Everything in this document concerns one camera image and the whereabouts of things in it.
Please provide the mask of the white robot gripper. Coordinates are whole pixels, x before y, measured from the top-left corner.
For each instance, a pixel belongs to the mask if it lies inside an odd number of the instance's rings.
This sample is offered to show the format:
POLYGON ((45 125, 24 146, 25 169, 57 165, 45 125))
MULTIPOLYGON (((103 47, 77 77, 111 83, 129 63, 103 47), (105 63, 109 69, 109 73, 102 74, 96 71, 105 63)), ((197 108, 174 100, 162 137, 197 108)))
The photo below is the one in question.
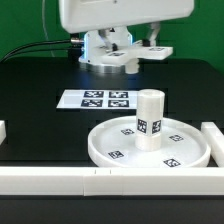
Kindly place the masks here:
POLYGON ((154 47, 158 21, 188 17, 194 0, 58 0, 60 21, 68 33, 99 30, 106 51, 113 51, 109 28, 151 23, 143 45, 154 47))

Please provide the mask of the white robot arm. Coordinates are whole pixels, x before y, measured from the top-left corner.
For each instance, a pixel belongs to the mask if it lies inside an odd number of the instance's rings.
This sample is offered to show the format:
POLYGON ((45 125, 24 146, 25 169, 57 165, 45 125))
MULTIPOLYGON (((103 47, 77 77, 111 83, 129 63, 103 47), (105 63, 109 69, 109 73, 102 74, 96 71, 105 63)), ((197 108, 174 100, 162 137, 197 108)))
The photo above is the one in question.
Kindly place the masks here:
POLYGON ((141 59, 163 60, 171 47, 158 46, 160 23, 190 16, 194 0, 58 0, 62 27, 84 35, 84 68, 134 74, 141 59))

